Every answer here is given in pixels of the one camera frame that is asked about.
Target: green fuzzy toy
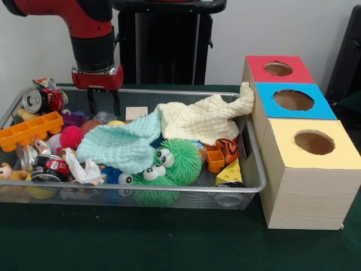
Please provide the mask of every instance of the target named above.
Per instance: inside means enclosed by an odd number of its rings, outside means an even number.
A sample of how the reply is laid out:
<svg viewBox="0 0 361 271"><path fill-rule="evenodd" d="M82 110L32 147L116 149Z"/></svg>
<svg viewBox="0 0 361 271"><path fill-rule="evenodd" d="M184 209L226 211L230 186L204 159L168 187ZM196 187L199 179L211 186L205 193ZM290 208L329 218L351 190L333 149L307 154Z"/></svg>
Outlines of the green fuzzy toy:
<svg viewBox="0 0 361 271"><path fill-rule="evenodd" d="M191 141L168 139L155 153L156 163L166 168L166 176L178 186L193 183L201 172L202 161Z"/></svg>
<svg viewBox="0 0 361 271"><path fill-rule="evenodd" d="M134 185L159 185L159 186L176 186L176 184L165 176L159 176L153 181L144 179L143 174L134 176ZM169 207L179 196L179 192L173 191L152 191L136 190L134 193L137 203L148 207Z"/></svg>

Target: yellow ball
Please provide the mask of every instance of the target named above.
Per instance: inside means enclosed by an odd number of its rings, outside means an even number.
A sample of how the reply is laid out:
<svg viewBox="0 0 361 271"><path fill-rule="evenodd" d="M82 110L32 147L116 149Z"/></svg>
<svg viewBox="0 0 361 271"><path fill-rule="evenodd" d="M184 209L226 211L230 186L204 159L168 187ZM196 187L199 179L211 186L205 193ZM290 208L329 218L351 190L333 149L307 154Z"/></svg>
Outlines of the yellow ball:
<svg viewBox="0 0 361 271"><path fill-rule="evenodd" d="M125 125L125 123L120 120L113 120L113 121L108 122L107 125L108 126L116 126L116 125Z"/></svg>
<svg viewBox="0 0 361 271"><path fill-rule="evenodd" d="M26 181L31 181L32 176L30 173L27 175ZM34 198L34 199L50 199L52 196L55 195L57 189L54 188L42 188L36 186L27 186L27 192Z"/></svg>

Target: pink spiky ball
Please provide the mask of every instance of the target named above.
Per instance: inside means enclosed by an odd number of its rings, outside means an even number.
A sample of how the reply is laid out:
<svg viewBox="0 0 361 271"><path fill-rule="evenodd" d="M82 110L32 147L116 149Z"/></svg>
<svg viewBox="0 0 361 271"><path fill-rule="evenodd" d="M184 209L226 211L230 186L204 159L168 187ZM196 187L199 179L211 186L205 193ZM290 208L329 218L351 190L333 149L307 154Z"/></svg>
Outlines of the pink spiky ball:
<svg viewBox="0 0 361 271"><path fill-rule="evenodd" d="M84 138L84 132L75 125L66 127L60 135L60 143L62 148L71 148L76 150Z"/></svg>

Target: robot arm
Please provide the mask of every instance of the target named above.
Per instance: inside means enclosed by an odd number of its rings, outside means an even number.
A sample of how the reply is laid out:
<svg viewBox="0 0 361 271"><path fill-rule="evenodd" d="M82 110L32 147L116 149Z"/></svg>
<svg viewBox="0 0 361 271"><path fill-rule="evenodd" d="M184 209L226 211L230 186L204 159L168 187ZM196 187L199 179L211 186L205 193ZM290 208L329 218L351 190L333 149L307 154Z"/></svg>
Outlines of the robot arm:
<svg viewBox="0 0 361 271"><path fill-rule="evenodd" d="M115 114L119 115L115 91L123 82L123 70L114 65L115 37L111 23L111 0L2 0L14 15L57 15L67 24L76 65L72 79L88 90L91 113L96 114L94 89L112 91Z"/></svg>

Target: light blue cloth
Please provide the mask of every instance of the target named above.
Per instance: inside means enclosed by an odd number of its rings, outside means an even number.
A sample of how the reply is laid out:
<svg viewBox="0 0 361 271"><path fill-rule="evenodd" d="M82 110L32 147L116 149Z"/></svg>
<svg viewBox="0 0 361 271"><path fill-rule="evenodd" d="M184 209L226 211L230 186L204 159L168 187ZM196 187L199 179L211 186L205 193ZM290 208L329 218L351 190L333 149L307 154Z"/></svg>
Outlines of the light blue cloth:
<svg viewBox="0 0 361 271"><path fill-rule="evenodd" d="M77 159L86 159L137 174L153 165L155 149L150 144L160 135L158 110L124 126L99 125L90 130L77 150Z"/></svg>

